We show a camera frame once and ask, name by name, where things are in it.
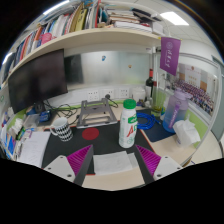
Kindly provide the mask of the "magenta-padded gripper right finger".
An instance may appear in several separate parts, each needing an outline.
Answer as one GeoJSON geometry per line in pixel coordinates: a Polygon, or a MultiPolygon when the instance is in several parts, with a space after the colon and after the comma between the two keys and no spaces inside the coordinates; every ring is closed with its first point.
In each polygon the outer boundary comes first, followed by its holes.
{"type": "Polygon", "coordinates": [[[144,164],[155,181],[160,180],[182,169],[174,159],[169,156],[159,156],[156,153],[137,145],[144,164]]]}

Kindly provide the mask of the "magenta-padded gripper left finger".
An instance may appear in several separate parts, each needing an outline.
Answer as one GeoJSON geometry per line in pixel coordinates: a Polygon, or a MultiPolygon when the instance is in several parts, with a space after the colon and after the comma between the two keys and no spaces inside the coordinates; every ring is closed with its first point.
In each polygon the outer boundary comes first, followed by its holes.
{"type": "Polygon", "coordinates": [[[81,186],[93,157],[93,146],[89,145],[69,156],[59,155],[44,170],[81,186]]]}

